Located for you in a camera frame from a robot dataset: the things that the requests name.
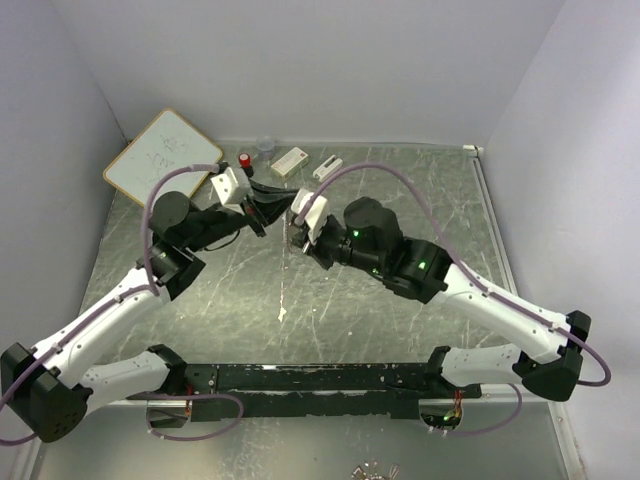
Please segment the metal key organizer red handle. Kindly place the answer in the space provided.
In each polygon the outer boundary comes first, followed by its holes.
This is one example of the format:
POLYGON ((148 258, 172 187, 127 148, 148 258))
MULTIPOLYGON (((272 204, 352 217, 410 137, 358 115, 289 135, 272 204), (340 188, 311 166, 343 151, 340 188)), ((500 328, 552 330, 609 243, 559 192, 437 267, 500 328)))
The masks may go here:
POLYGON ((293 252, 292 238, 295 236, 296 226, 292 225, 294 214, 287 209, 282 216, 283 220, 283 243, 286 253, 293 252))

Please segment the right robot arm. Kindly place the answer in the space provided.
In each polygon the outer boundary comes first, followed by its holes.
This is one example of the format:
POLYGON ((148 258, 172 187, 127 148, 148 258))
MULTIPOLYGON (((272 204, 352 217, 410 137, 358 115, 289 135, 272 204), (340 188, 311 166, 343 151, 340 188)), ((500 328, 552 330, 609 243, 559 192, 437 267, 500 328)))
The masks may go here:
POLYGON ((457 387, 519 384, 546 400, 568 400, 578 384, 579 342, 591 320, 537 307, 456 265, 440 246, 406 236, 396 214, 363 197, 338 221, 324 197, 314 200, 302 224, 292 224, 291 243, 323 268, 339 263, 361 270, 395 295, 464 313, 506 339, 498 347, 436 349, 424 374, 426 390, 443 398, 457 387))

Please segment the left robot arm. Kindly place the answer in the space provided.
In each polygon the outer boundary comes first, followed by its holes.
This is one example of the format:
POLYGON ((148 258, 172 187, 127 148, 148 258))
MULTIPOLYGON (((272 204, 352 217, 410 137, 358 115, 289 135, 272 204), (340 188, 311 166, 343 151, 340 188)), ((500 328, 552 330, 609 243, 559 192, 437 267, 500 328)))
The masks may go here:
POLYGON ((148 244, 118 284, 82 315, 31 348, 15 343, 1 355, 1 404, 45 443, 69 434, 89 413, 143 395, 173 399, 186 392, 186 362, 169 347, 97 364, 138 321, 176 300, 204 269, 197 252, 250 227, 258 236, 293 204, 297 193, 257 182, 233 187, 216 176, 218 200, 201 209, 170 191, 143 216, 148 244))

